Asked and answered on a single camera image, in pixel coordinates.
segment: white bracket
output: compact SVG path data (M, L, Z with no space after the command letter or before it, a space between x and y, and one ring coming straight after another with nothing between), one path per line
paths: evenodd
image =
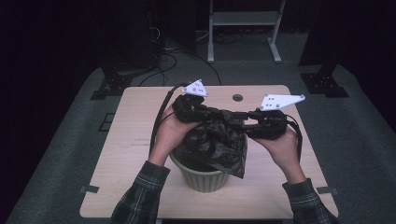
M191 95L197 95L197 96L208 96L208 93L205 89L204 84L202 84L202 80L196 80L192 82L190 85L187 87L183 88L183 92Z
M265 94L260 111L278 110L287 105L294 105L305 100L304 95Z

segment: dark background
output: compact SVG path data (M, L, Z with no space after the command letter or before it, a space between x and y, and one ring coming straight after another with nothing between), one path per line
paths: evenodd
M274 1L215 2L218 10L277 7ZM150 42L145 24L158 25L164 34L192 48L195 29L207 29L208 1L135 1L143 7L131 4L125 0L111 4L0 2L0 222L7 219L79 88L95 68L116 63L136 68L155 66L154 52L159 46ZM281 25L281 32L310 31L300 65L325 63L329 52L336 55L393 130L395 4L289 0ZM185 10L175 10L175 6Z

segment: bin liner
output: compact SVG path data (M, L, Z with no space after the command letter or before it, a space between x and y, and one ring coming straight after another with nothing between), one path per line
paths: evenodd
M221 116L208 120L189 131L173 154L184 166L200 172L220 170L239 178L244 177L247 155L247 138L243 131L228 125L232 112L221 110Z

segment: wooden table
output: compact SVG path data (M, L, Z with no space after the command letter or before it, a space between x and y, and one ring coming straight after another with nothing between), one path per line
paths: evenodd
M111 217L117 202L132 186L148 158L152 126L166 93L171 89L132 87L125 90L90 183L99 190L86 193L80 209L83 217ZM262 103L265 93L290 94L285 86L209 86L206 89L209 96L205 98L205 105L231 111L254 110ZM180 94L181 89L176 90L170 103ZM234 94L241 94L243 101L234 101ZM306 176L312 178L315 188L327 187L296 106L290 105L282 111L300 124L304 137L301 165ZM216 192L200 193L189 188L170 159L165 166L171 173L163 188L158 218L292 218L287 194L281 187L286 178L269 153L251 139L247 141L244 179L230 176L227 184ZM338 216L332 195L319 196Z

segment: plaid sleeve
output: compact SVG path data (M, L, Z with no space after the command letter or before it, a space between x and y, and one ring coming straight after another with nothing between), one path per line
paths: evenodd
M114 209L111 223L155 223L161 191L169 172L165 167L146 161Z
M323 205L314 191L310 178L305 182L282 185L288 193L294 223L339 223L337 218Z

